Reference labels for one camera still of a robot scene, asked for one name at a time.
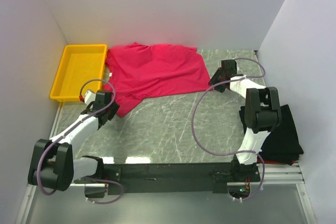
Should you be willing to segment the red t shirt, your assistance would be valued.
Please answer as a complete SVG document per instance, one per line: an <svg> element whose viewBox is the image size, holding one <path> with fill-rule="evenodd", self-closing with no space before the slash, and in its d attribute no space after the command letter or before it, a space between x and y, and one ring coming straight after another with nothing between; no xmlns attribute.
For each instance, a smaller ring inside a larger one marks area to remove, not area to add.
<svg viewBox="0 0 336 224"><path fill-rule="evenodd" d="M203 57L194 47L136 42L115 46L107 51L106 66L112 76L103 88L115 89L121 118L146 98L201 92L209 87Z"/></svg>

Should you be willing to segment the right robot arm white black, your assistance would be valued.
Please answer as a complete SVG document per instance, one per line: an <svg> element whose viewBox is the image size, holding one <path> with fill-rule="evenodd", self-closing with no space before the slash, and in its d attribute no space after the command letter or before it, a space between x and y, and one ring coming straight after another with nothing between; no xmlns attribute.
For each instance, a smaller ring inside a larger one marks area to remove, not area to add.
<svg viewBox="0 0 336 224"><path fill-rule="evenodd" d="M232 166L230 175L241 182L248 175L246 165L257 162L257 154L274 129L281 123L281 109L278 90L257 84L237 73L237 62L234 59L222 60L209 83L214 90L223 93L226 89L239 94L245 99L244 122L246 132L236 158L239 163Z"/></svg>

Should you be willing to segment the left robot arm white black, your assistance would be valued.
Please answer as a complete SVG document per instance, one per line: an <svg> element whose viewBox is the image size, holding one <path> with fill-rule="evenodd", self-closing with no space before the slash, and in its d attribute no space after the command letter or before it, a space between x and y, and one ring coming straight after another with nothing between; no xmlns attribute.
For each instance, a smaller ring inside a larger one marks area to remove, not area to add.
<svg viewBox="0 0 336 224"><path fill-rule="evenodd" d="M74 159L84 141L112 120L119 109L111 91L99 90L87 102L73 124L49 140L39 139L34 146L28 172L28 183L51 195L65 191L74 180L87 177L93 183L106 178L101 157L85 155Z"/></svg>

